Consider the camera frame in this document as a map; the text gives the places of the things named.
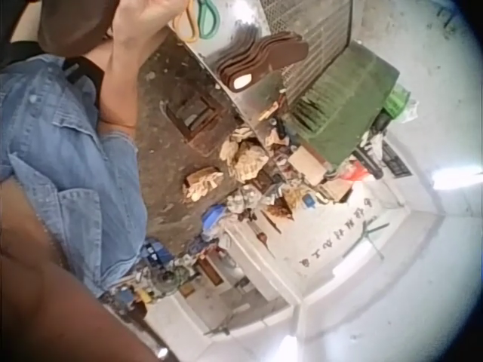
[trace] scissors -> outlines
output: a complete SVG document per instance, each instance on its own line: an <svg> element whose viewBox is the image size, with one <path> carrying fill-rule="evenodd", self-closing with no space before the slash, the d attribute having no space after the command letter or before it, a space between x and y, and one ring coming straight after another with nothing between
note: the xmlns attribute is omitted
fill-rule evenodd
<svg viewBox="0 0 483 362"><path fill-rule="evenodd" d="M195 0L189 0L188 6L186 7L186 15L188 17L189 26L191 27L191 36L188 38L182 38L180 36L180 21L182 14L175 17L173 20L174 31L178 34L180 39L186 43L194 43L201 39L213 38L220 28L220 13L216 5L211 0L197 0L198 1L198 20L194 15L193 5ZM210 29L206 29L206 19L208 13L211 14L213 18L213 24Z"/></svg>

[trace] green scissors handle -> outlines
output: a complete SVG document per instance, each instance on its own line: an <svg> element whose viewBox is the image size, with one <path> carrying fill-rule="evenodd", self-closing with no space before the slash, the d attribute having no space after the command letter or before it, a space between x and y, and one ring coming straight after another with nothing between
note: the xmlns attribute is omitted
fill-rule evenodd
<svg viewBox="0 0 483 362"><path fill-rule="evenodd" d="M217 34L220 28L220 13L211 0L198 0L198 4L199 37L201 39L211 39ZM210 29L205 28L208 13L211 13L211 17L213 18L213 24Z"/></svg>

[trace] blue denim jacket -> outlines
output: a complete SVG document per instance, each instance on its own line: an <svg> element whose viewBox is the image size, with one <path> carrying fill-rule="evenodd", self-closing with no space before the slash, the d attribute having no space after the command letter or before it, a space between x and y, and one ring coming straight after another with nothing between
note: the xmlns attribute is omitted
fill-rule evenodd
<svg viewBox="0 0 483 362"><path fill-rule="evenodd" d="M66 80L63 59L15 63L0 74L0 182L15 176L69 267L96 296L137 261L146 237L137 150L96 133L96 91Z"/></svg>

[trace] skin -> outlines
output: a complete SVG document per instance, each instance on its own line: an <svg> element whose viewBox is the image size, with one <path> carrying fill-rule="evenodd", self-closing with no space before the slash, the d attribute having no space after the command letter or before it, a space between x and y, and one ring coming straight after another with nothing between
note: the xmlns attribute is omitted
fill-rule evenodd
<svg viewBox="0 0 483 362"><path fill-rule="evenodd" d="M121 0L114 41L85 56L105 71L98 133L135 135L137 76L186 0ZM158 359L58 264L23 190L0 185L2 354L16 360L104 362Z"/></svg>

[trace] hat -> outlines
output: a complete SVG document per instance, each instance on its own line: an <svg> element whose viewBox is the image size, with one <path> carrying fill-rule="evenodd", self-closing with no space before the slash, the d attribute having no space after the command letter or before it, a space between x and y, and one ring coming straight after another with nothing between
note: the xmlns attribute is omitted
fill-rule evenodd
<svg viewBox="0 0 483 362"><path fill-rule="evenodd" d="M42 0L38 43L43 51L78 57L95 48L112 25L119 0Z"/></svg>

